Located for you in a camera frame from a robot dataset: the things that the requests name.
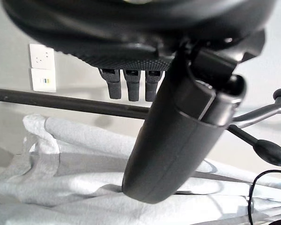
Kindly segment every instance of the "black cable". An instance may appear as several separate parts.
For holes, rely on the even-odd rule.
[[[250,224],[251,225],[254,225],[253,224],[253,220],[252,220],[252,211],[251,211],[251,203],[252,203],[252,196],[253,196],[253,191],[254,191],[254,188],[255,188],[255,185],[256,185],[256,182],[257,180],[262,177],[263,175],[265,174],[268,174],[268,173],[281,173],[281,170],[267,170],[267,171],[264,171],[262,172],[261,174],[259,174],[255,180],[253,181],[251,187],[250,187],[250,191],[249,191],[249,202],[248,202],[248,217],[249,217],[249,221],[250,221]]]

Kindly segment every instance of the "wall outlet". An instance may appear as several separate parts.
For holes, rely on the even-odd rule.
[[[54,50],[45,45],[29,44],[31,67],[55,70]]]

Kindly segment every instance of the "clothing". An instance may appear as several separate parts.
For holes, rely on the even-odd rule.
[[[206,159],[158,204],[125,196],[121,182],[135,139],[97,127],[29,115],[23,153],[0,175],[0,225],[221,225],[248,222],[247,196],[256,174]],[[253,220],[281,218],[281,179],[260,178]]]

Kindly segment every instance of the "gray fabric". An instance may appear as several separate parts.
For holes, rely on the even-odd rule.
[[[0,205],[0,225],[241,224],[256,174],[206,159],[167,200],[151,205],[121,192],[135,139],[70,121],[26,116],[29,135],[0,176],[0,193],[19,204]],[[281,179],[262,177],[253,218],[281,216]]]

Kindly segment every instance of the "black metal bar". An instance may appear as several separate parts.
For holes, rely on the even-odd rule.
[[[35,105],[86,113],[146,119],[149,108],[116,103],[85,100],[72,97],[36,94],[24,91],[0,89],[0,101],[23,105]]]

